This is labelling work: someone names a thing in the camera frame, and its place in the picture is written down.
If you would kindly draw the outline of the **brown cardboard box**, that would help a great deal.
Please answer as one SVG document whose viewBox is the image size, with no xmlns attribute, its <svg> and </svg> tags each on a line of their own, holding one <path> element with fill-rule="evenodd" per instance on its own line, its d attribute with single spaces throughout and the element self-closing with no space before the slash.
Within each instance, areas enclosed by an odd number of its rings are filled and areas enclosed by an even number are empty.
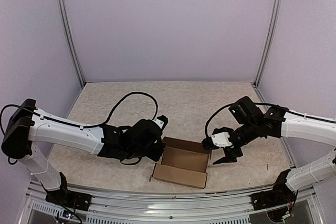
<svg viewBox="0 0 336 224">
<path fill-rule="evenodd" d="M 201 143 L 164 137 L 166 144 L 161 162 L 156 163 L 152 178 L 192 188 L 204 189 L 212 152 Z"/>
</svg>

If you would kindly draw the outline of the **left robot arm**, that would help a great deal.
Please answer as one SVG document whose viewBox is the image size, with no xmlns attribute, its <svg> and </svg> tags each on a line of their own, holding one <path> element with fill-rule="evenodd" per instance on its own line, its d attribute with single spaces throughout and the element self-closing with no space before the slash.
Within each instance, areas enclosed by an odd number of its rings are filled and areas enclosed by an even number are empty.
<svg viewBox="0 0 336 224">
<path fill-rule="evenodd" d="M 133 126 L 116 127 L 106 122 L 89 125 L 53 116 L 37 108 L 33 99 L 13 107 L 16 111 L 7 127 L 1 128 L 2 152 L 24 164 L 64 206 L 73 201 L 74 195 L 67 188 L 66 177 L 47 161 L 37 142 L 76 148 L 98 157 L 117 159 L 125 165 L 136 165 L 144 157 L 157 162 L 165 148 L 162 134 L 168 118 L 164 115 L 141 119 Z"/>
</svg>

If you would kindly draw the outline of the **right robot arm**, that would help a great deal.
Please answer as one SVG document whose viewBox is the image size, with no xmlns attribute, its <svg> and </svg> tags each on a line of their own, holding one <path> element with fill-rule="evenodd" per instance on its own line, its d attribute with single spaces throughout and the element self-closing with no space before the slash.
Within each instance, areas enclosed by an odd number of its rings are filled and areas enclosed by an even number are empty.
<svg viewBox="0 0 336 224">
<path fill-rule="evenodd" d="M 235 130 L 222 127 L 212 134 L 205 133 L 203 148 L 221 148 L 225 154 L 215 164 L 235 163 L 242 156 L 241 148 L 257 138 L 300 138 L 335 147 L 335 120 L 298 113 L 275 104 L 268 104 L 268 110 L 263 113 L 259 105 L 244 96 L 225 106 L 240 127 Z M 332 176 L 335 176 L 335 151 L 307 165 L 281 172 L 268 199 L 273 205 L 279 205 L 288 198 L 289 192 Z"/>
</svg>

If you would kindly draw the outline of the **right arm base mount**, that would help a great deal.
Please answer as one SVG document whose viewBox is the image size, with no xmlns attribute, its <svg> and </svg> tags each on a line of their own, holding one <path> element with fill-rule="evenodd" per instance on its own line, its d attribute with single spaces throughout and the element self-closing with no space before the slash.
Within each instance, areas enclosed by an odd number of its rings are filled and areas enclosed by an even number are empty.
<svg viewBox="0 0 336 224">
<path fill-rule="evenodd" d="M 250 196 L 253 209 L 262 210 L 294 202 L 297 198 L 292 191 L 268 190 L 254 193 Z"/>
</svg>

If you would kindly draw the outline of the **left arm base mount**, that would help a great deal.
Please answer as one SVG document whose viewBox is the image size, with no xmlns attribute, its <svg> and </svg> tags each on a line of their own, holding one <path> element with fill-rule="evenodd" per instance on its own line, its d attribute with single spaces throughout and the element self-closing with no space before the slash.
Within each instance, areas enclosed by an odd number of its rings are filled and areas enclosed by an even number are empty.
<svg viewBox="0 0 336 224">
<path fill-rule="evenodd" d="M 66 194 L 56 191 L 48 191 L 46 196 L 47 202 L 82 211 L 88 211 L 91 199 L 92 196 L 90 194 L 76 191 L 68 191 Z"/>
</svg>

